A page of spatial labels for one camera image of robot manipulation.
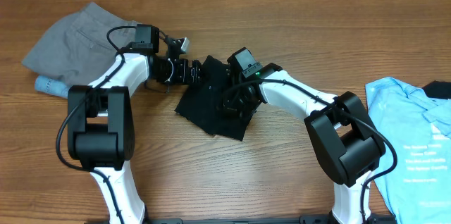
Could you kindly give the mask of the black polo shirt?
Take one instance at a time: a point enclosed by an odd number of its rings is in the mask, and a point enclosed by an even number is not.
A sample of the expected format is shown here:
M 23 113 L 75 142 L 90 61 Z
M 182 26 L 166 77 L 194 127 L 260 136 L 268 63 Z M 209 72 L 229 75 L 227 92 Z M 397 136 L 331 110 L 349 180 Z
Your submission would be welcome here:
M 210 135 L 242 141 L 250 118 L 227 116 L 220 109 L 222 93 L 230 87 L 227 69 L 229 65 L 207 56 L 202 64 L 202 83 L 186 89 L 175 112 Z

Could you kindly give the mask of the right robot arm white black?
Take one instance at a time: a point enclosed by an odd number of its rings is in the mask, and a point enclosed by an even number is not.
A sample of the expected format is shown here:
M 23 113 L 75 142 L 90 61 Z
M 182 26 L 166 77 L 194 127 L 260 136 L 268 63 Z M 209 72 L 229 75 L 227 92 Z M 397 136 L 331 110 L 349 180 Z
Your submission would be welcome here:
M 369 209 L 371 181 L 385 145 L 357 95 L 320 92 L 274 63 L 262 66 L 246 48 L 230 56 L 228 64 L 231 86 L 224 93 L 222 112 L 247 120 L 265 103 L 303 120 L 316 158 L 333 181 L 332 211 L 302 217 L 301 223 L 395 222 L 395 217 Z

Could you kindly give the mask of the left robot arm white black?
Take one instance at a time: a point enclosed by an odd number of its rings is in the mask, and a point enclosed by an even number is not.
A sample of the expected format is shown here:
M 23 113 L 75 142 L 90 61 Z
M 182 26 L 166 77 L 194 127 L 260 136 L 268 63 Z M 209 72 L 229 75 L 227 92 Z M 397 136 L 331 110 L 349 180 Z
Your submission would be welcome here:
M 68 153 L 80 162 L 77 170 L 97 182 L 109 210 L 108 223 L 148 223 L 131 171 L 135 129 L 131 97 L 140 85 L 155 80 L 167 87 L 195 85 L 202 79 L 201 63 L 183 58 L 189 39 L 173 38 L 153 25 L 132 27 L 134 40 L 114 45 L 114 64 L 88 85 L 68 91 L 68 115 L 57 135 L 57 155 L 66 133 Z

